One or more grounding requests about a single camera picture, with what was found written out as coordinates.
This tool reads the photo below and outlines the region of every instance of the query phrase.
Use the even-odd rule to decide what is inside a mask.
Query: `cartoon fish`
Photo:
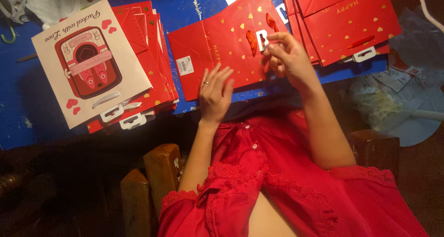
[[[96,71],[97,76],[99,76],[100,80],[103,83],[105,84],[108,83],[107,64],[105,64],[105,62],[94,66],[94,70]]]
[[[91,69],[84,70],[80,74],[80,77],[83,81],[86,82],[86,84],[91,88],[94,89],[96,84],[94,83],[94,78],[92,77]]]

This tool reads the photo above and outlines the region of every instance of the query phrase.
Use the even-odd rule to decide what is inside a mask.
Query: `hand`
[[[199,93],[201,122],[216,127],[219,126],[230,107],[234,84],[234,79],[223,84],[233,70],[225,67],[219,71],[220,67],[219,63],[210,73],[205,68]]]
[[[290,83],[300,92],[306,92],[311,87],[320,87],[318,76],[308,59],[304,46],[288,32],[277,32],[267,36],[268,40],[277,40],[268,44],[264,58],[270,59],[269,68],[276,76],[287,76]]]

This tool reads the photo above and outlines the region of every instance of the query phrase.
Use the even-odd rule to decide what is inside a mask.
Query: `red blouse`
[[[208,178],[164,197],[158,236],[248,236],[261,189],[299,236],[427,236],[389,170],[324,171],[305,132],[303,113],[284,109],[221,124]]]

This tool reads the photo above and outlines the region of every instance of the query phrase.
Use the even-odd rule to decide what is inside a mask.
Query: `blue table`
[[[108,0],[111,6],[135,3],[145,0]],[[161,14],[164,33],[177,30],[199,20],[194,0],[151,0],[153,8]],[[225,0],[197,0],[200,3],[202,19],[219,13],[227,6]],[[280,5],[282,0],[272,0]],[[49,81],[37,58],[22,63],[15,61],[35,52],[31,37],[42,31],[41,25],[28,22],[15,27],[19,36],[9,45],[0,41],[0,147],[11,149],[57,138],[87,133],[86,126],[69,130],[57,103]],[[10,35],[6,24],[0,27],[0,34]],[[196,101],[185,102],[177,76],[176,66],[171,59],[173,78],[180,95],[180,103],[174,114],[194,110]],[[386,68],[386,56],[380,55],[361,64],[331,64],[317,68],[322,83],[347,79],[360,75],[380,72]],[[235,90],[233,102],[279,93],[294,93],[285,80],[271,79],[241,87]]]

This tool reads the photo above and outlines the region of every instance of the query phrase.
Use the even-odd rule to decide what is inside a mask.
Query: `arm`
[[[225,67],[219,71],[220,66],[216,65],[210,73],[205,69],[199,93],[202,118],[178,191],[196,190],[197,184],[202,184],[208,176],[214,134],[231,104],[233,94],[233,79],[223,85],[233,70]]]
[[[290,33],[279,32],[267,38],[279,40],[269,44],[264,52],[270,68],[278,77],[287,76],[301,94],[313,162],[324,170],[356,165],[304,47]]]

